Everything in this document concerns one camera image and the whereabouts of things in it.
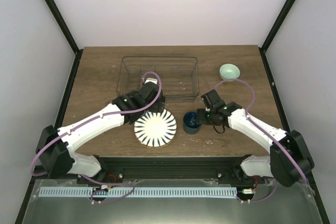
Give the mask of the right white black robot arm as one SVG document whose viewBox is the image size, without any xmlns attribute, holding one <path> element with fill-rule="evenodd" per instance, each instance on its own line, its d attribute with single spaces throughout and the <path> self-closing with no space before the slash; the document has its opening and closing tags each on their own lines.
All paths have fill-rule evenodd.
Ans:
<svg viewBox="0 0 336 224">
<path fill-rule="evenodd" d="M 238 131 L 268 152 L 267 156 L 245 158 L 233 170 L 238 183 L 244 184 L 256 175 L 272 177 L 290 187 L 314 168 L 309 149 L 298 131 L 278 129 L 255 118 L 235 102 L 225 103 L 216 90 L 207 92 L 201 99 L 205 108 L 197 109 L 198 124 Z"/>
</svg>

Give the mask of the mint green bowl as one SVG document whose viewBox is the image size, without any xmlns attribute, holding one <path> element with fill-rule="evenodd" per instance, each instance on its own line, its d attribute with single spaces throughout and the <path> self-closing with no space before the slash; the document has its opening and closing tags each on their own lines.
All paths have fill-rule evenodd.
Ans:
<svg viewBox="0 0 336 224">
<path fill-rule="evenodd" d="M 220 67 L 219 75 L 223 80 L 237 79 L 240 76 L 240 69 L 234 64 L 227 63 Z"/>
</svg>

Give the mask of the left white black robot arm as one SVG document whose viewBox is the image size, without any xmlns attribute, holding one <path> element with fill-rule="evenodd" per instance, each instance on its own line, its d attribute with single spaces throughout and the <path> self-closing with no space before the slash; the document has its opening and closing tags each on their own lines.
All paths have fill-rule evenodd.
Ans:
<svg viewBox="0 0 336 224">
<path fill-rule="evenodd" d="M 102 110 L 69 126 L 56 129 L 50 125 L 40 135 L 34 162 L 40 161 L 49 178 L 66 174 L 84 174 L 95 184 L 102 184 L 107 170 L 97 156 L 78 154 L 76 150 L 100 134 L 132 124 L 145 112 L 162 112 L 165 98 L 160 80 L 150 79 L 138 91 L 115 98 Z"/>
</svg>

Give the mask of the dark blue mug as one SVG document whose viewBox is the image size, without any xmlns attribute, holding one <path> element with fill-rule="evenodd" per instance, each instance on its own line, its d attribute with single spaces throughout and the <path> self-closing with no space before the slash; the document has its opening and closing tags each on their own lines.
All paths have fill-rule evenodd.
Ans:
<svg viewBox="0 0 336 224">
<path fill-rule="evenodd" d="M 183 116 L 183 130 L 187 134 L 196 134 L 200 131 L 201 125 L 197 123 L 197 113 L 189 111 Z"/>
</svg>

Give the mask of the black wire dish rack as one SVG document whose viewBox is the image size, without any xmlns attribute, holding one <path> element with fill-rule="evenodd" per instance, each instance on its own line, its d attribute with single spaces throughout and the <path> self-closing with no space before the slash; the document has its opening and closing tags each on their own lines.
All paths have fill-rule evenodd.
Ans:
<svg viewBox="0 0 336 224">
<path fill-rule="evenodd" d="M 189 102 L 199 95 L 198 61 L 192 56 L 125 56 L 121 60 L 117 94 L 138 90 L 142 76 L 155 72 L 168 101 Z"/>
</svg>

